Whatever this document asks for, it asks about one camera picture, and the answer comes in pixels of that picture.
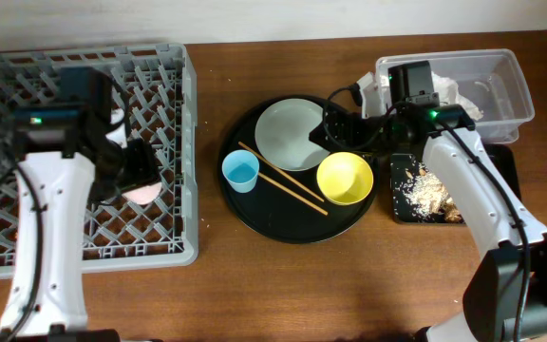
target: gray dish rack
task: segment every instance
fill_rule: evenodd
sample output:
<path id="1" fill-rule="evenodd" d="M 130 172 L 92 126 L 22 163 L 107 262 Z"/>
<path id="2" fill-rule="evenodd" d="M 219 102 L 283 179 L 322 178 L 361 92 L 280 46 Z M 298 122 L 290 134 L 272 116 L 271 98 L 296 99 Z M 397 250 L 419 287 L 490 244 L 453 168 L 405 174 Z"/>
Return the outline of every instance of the gray dish rack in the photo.
<path id="1" fill-rule="evenodd" d="M 196 72 L 179 44 L 0 54 L 0 132 L 18 105 L 46 104 L 63 67 L 94 67 L 122 86 L 131 108 L 131 136 L 157 150 L 162 192 L 149 205 L 116 199 L 85 210 L 85 273 L 188 265 L 198 256 L 195 128 Z M 113 100 L 123 107 L 113 90 Z M 0 176 L 9 165 L 0 158 Z M 17 229 L 15 181 L 1 188 L 0 278 L 13 273 Z"/>

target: plastic bin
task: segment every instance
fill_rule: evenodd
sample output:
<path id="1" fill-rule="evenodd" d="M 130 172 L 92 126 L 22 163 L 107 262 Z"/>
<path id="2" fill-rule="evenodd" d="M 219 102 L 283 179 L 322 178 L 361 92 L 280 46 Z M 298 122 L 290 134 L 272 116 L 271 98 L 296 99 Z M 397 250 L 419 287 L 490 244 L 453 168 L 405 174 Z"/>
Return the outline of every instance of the plastic bin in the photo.
<path id="1" fill-rule="evenodd" d="M 376 78 L 382 112 L 391 105 L 387 70 L 404 63 L 429 61 L 432 72 L 457 81 L 459 92 L 483 117 L 476 121 L 485 143 L 513 143 L 518 127 L 535 117 L 529 88 L 519 62 L 509 49 L 422 53 L 380 58 Z"/>
<path id="2" fill-rule="evenodd" d="M 180 44 L 98 47 L 0 54 L 1 122 L 17 105 L 46 104 L 63 67 L 94 67 L 121 85 L 131 108 L 130 139 L 156 149 L 160 196 L 145 206 L 118 199 L 85 210 L 85 273 L 181 266 L 198 256 L 198 185 L 195 181 L 196 72 Z M 123 106 L 120 94 L 113 100 Z M 9 168 L 1 158 L 0 176 Z M 11 277 L 18 226 L 16 183 L 1 187 L 0 278 Z"/>

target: wooden chopstick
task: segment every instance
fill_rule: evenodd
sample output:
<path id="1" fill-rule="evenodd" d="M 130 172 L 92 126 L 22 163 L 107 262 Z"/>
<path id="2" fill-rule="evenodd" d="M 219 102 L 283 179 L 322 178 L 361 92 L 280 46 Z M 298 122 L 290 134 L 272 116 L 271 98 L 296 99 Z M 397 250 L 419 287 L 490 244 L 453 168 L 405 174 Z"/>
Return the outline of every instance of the wooden chopstick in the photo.
<path id="1" fill-rule="evenodd" d="M 252 152 L 257 158 L 261 159 L 263 162 L 265 162 L 266 164 L 268 164 L 273 170 L 277 171 L 280 175 L 286 177 L 289 181 L 292 181 L 296 186 L 300 187 L 301 189 L 303 189 L 305 192 L 307 192 L 308 194 L 314 196 L 317 200 L 320 200 L 320 201 L 324 201 L 324 199 L 322 199 L 321 197 L 319 197 L 318 195 L 316 195 L 312 190 L 308 189 L 307 186 L 301 184 L 298 180 L 294 179 L 293 177 L 289 176 L 289 174 L 287 174 L 286 172 L 280 170 L 279 168 L 277 168 L 275 165 L 273 165 L 272 163 L 268 162 L 265 158 L 261 157 L 260 154 L 256 153 L 252 148 L 248 147 L 244 142 L 238 142 L 240 146 L 242 146 L 245 150 L 249 151 L 249 152 Z"/>
<path id="2" fill-rule="evenodd" d="M 329 214 L 329 212 L 327 212 L 326 210 L 320 208 L 319 206 L 311 203 L 310 201 L 302 198 L 300 195 L 296 194 L 293 190 L 287 188 L 286 186 L 280 184 L 279 182 L 275 181 L 275 180 L 272 180 L 271 178 L 263 175 L 262 173 L 258 173 L 258 175 L 265 181 L 268 181 L 270 182 L 271 184 L 275 185 L 276 187 L 280 188 L 281 190 L 285 191 L 286 193 L 288 193 L 289 195 L 295 197 L 296 199 L 304 202 L 305 204 L 309 205 L 311 208 L 317 210 L 318 212 L 320 212 L 321 214 L 323 214 L 324 216 L 327 216 Z"/>

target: yellow cup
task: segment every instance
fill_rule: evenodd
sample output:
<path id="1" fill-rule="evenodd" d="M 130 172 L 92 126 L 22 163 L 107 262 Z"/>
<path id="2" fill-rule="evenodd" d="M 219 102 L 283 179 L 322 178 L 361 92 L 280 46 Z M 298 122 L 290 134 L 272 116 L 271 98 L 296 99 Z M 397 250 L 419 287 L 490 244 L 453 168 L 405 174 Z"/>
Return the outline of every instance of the yellow cup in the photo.
<path id="1" fill-rule="evenodd" d="M 368 163 L 349 152 L 333 153 L 318 166 L 318 187 L 331 202 L 339 205 L 357 203 L 368 196 L 374 177 Z"/>

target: wooden tabletop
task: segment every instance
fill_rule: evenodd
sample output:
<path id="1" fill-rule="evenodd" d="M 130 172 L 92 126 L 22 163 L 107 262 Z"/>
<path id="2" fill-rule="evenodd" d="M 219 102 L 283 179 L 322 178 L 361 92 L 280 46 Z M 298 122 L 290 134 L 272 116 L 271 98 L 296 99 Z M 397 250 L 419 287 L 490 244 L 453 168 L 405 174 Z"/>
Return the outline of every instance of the wooden tabletop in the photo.
<path id="1" fill-rule="evenodd" d="M 479 265 L 466 227 L 398 225 L 382 186 L 345 234 L 273 241 L 227 208 L 216 164 L 225 132 L 261 101 L 326 97 L 382 56 L 476 48 L 510 48 L 519 58 L 537 115 L 511 148 L 523 201 L 547 224 L 547 31 L 189 46 L 198 73 L 199 257 L 187 267 L 85 275 L 89 328 L 169 341 L 394 341 L 387 337 L 459 312 Z M 9 285 L 0 281 L 0 315 Z"/>

